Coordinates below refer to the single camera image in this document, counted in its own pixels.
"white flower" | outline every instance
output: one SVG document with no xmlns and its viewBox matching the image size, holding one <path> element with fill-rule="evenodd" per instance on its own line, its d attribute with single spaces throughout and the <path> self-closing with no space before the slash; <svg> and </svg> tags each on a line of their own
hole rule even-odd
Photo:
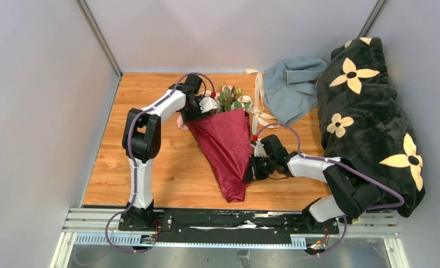
<svg viewBox="0 0 440 268">
<path fill-rule="evenodd" d="M 343 117 L 336 113 L 332 116 L 332 123 L 327 126 L 327 131 L 330 133 L 334 133 L 337 135 L 337 138 L 343 137 L 345 135 L 345 127 L 349 127 L 353 124 L 353 118 L 350 116 Z"/>
<path fill-rule="evenodd" d="M 346 42 L 344 47 L 345 47 L 345 48 L 349 47 L 350 44 L 352 44 L 352 41 L 353 41 L 353 40 L 354 40 L 354 39 L 352 39 L 352 40 Z M 369 37 L 360 37 L 360 40 L 363 41 L 363 42 L 365 42 L 367 45 L 370 45 L 370 43 L 371 43 L 371 38 L 369 38 Z"/>
<path fill-rule="evenodd" d="M 335 80 L 330 83 L 329 87 L 347 82 L 348 87 L 356 94 L 361 92 L 361 81 L 359 78 L 370 78 L 380 73 L 379 71 L 371 69 L 357 70 L 355 64 L 349 58 L 346 58 L 343 62 L 342 69 L 345 74 L 335 78 Z"/>
<path fill-rule="evenodd" d="M 403 145 L 406 154 L 391 155 L 381 161 L 380 164 L 392 166 L 394 168 L 407 168 L 410 166 L 415 186 L 418 191 L 421 191 L 424 181 L 422 180 L 420 172 L 422 171 L 424 162 L 422 161 L 422 157 L 416 154 L 417 148 L 408 133 L 404 136 Z"/>
</svg>

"red fabric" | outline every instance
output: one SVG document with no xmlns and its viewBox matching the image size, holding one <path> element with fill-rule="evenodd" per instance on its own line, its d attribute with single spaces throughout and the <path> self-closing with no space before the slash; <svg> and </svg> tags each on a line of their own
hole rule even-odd
<svg viewBox="0 0 440 268">
<path fill-rule="evenodd" d="M 212 167 L 228 202 L 245 200 L 243 183 L 250 162 L 250 121 L 243 109 L 214 114 L 187 124 Z"/>
</svg>

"blue denim fabric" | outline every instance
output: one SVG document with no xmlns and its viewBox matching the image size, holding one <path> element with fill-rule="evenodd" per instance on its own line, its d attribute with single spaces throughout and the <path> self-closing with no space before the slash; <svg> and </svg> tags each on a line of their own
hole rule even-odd
<svg viewBox="0 0 440 268">
<path fill-rule="evenodd" d="M 321 59 L 299 56 L 266 69 L 265 105 L 279 122 L 290 125 L 317 105 L 315 85 L 327 64 Z"/>
</svg>

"wooden table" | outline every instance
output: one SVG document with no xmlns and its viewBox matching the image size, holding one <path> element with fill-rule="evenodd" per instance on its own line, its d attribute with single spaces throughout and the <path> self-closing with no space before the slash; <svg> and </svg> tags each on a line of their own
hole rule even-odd
<svg viewBox="0 0 440 268">
<path fill-rule="evenodd" d="M 162 96 L 182 74 L 124 74 L 110 114 L 98 157 L 90 178 L 84 204 L 125 205 L 130 196 L 130 165 L 121 146 L 127 112 L 141 109 Z M 209 74 L 215 86 L 221 82 L 236 85 L 254 97 L 255 76 L 247 74 Z M 162 144 L 155 158 L 152 194 L 156 207 L 302 210 L 310 202 L 325 197 L 325 184 L 307 178 L 255 181 L 244 202 L 227 203 L 209 163 L 190 131 L 177 128 L 178 115 L 162 126 Z M 323 155 L 317 108 L 292 128 L 298 131 L 306 154 Z M 262 137 L 276 134 L 289 152 L 297 150 L 295 136 L 286 128 L 268 129 Z"/>
</svg>

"floral blanket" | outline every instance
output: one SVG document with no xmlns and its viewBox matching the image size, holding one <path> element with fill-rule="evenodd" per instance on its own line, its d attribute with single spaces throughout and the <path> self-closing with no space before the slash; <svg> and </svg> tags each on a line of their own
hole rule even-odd
<svg viewBox="0 0 440 268">
<path fill-rule="evenodd" d="M 389 83 L 381 39 L 362 37 L 335 49 L 316 87 L 324 156 L 357 155 L 375 180 L 404 197 L 398 212 L 410 216 L 425 195 L 423 161 Z M 387 194 L 382 203 L 397 201 Z"/>
</svg>

